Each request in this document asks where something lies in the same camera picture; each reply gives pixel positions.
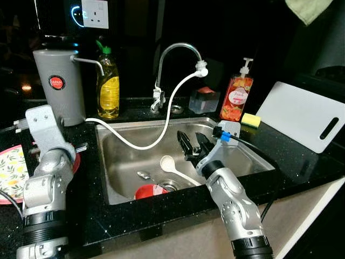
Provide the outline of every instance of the sink basin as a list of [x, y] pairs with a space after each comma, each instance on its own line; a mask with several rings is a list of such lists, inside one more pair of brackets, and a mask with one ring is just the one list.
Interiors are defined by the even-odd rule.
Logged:
[[[164, 122], [164, 120], [126, 122], [111, 124], [111, 127], [130, 142], [146, 146], [158, 138]], [[185, 132], [192, 146], [198, 146], [195, 132], [201, 132], [215, 144], [216, 140], [211, 136], [213, 127], [216, 125], [217, 123], [209, 118], [170, 120], [168, 130], [161, 142], [146, 151], [128, 147], [109, 130], [98, 125], [96, 130], [103, 170], [102, 183], [108, 203], [115, 205], [133, 200], [135, 191], [140, 186], [150, 183], [165, 186], [168, 190], [194, 187], [189, 181], [161, 169], [160, 160], [164, 155], [171, 155], [174, 158], [178, 171], [204, 184], [205, 178], [196, 173], [191, 162], [184, 160], [176, 134], [179, 130]], [[273, 169], [269, 163], [241, 143], [229, 149], [229, 159], [223, 163], [232, 169], [236, 176]], [[149, 173], [151, 179], [139, 177], [138, 171]]]

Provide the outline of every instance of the chrome faucet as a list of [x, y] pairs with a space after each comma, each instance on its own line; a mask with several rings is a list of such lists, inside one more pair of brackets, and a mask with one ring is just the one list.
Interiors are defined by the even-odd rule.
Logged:
[[167, 53], [176, 47], [186, 47], [186, 48], [192, 50], [198, 58], [198, 64], [196, 65], [196, 67], [198, 68], [199, 64], [202, 64], [203, 66], [205, 66], [205, 61], [202, 60], [199, 51], [193, 45], [188, 44], [188, 43], [184, 43], [184, 42], [180, 42], [180, 43], [175, 43], [175, 44], [167, 47], [163, 51], [161, 58], [160, 58], [160, 63], [159, 63], [159, 67], [158, 67], [158, 75], [157, 75], [157, 79], [156, 79], [156, 83], [155, 83], [155, 88], [153, 90], [154, 102], [151, 105], [151, 111], [153, 113], [158, 113], [158, 109], [162, 108], [163, 104], [165, 103], [164, 91], [162, 91], [162, 89], [160, 87], [161, 86], [161, 76], [162, 76], [162, 65], [163, 65], [164, 57], [167, 55]]

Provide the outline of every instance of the white cutting board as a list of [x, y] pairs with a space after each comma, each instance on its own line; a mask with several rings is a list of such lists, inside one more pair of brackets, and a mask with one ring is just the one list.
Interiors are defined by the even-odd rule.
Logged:
[[[345, 104], [278, 81], [256, 115], [281, 133], [321, 153], [345, 124]], [[339, 121], [321, 139], [321, 133], [334, 118]]]

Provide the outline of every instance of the sponge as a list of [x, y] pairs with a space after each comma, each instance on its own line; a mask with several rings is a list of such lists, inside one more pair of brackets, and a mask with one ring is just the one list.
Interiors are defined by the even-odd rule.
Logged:
[[241, 123], [252, 126], [254, 128], [259, 127], [261, 122], [261, 118], [259, 116], [255, 116], [253, 114], [245, 113], [242, 117]]

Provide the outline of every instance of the floral plate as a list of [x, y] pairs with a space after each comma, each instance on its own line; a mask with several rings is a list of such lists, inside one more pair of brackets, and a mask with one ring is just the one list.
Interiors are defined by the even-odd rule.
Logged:
[[[0, 152], [0, 189], [17, 202], [23, 202], [23, 187], [29, 179], [21, 145]], [[0, 195], [0, 205], [11, 204]]]

